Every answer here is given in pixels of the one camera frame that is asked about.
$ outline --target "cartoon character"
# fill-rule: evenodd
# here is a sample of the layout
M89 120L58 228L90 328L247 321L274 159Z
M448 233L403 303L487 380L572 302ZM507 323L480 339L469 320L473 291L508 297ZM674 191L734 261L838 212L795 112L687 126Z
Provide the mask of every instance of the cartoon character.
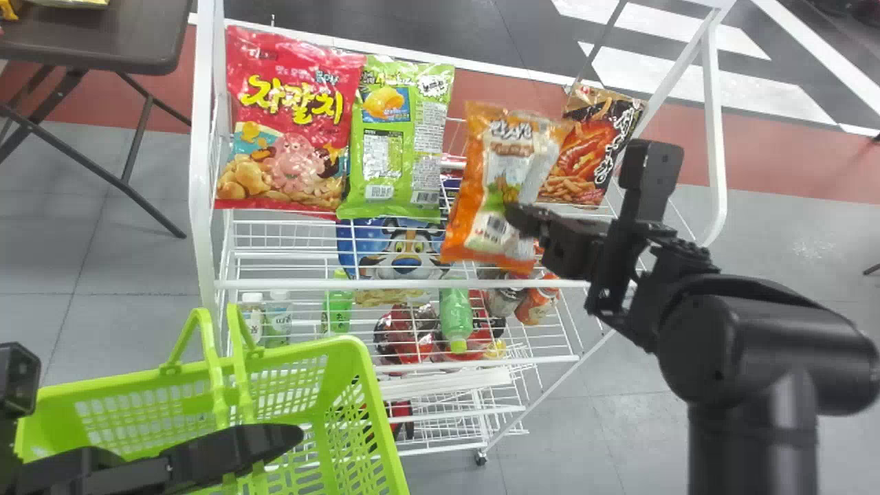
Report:
M304 136L288 133L272 143L275 156L263 160L271 171L272 182L286 194L303 192L314 187L324 173L324 159Z
M439 262L434 249L433 239L443 235L440 225L406 227L400 226L394 218L387 218L382 233L389 236L388 244L381 253L361 258L361 277L437 280L449 271L450 265Z

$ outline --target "plastic basket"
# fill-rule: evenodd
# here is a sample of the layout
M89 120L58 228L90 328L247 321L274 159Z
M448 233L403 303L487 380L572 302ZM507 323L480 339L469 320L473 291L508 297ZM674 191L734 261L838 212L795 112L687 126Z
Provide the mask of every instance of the plastic basket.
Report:
M254 474L239 492L407 495L370 354L351 336L264 349L238 307L226 310L242 423L287 423L305 440Z
M341 336L263 349L227 307L233 354L219 358L206 309L189 315L172 355L156 370L41 388L18 425L25 462L72 448L103 447L127 460L153 456L229 425L287 423L305 440L251 475L200 493L408 495L370 354ZM195 328L204 360L182 365Z
M182 365L196 327L204 360ZM156 455L229 425L223 374L233 369L231 358L217 356L208 310L194 309L158 369L41 388L36 411L18 424L15 450L25 462L85 446L127 460Z

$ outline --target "gray table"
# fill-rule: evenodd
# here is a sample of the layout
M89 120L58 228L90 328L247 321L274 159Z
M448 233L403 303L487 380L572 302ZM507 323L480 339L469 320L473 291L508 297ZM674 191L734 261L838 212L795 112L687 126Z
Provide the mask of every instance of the gray table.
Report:
M26 137L34 134L131 197L174 236L186 238L171 220L131 188L128 180L153 105L186 125L190 125L190 121L154 98L128 74L161 76L177 68L191 3L192 0L111 0L110 6L103 11L26 4L18 12L19 22L4 22L0 59L36 62L42 66L9 101L0 101L0 116L8 119L0 131L0 163ZM56 67L65 70L62 80L33 113L27 117L21 115L16 109L18 103ZM120 177L40 126L89 70L116 72L145 98ZM13 122L18 128L4 140Z

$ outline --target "tabletop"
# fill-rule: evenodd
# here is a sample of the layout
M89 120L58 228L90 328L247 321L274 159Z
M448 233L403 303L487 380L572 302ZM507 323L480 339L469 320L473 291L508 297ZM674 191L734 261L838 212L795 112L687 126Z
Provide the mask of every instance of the tabletop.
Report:
M110 0L102 10L25 3L0 59L162 76L180 59L192 0Z

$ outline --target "green cap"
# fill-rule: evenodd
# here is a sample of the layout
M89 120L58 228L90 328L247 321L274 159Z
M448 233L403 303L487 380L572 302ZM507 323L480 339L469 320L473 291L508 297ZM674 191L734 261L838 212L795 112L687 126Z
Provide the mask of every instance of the green cap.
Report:
M463 338L457 338L449 342L449 348L452 354L464 354L467 352L467 341Z

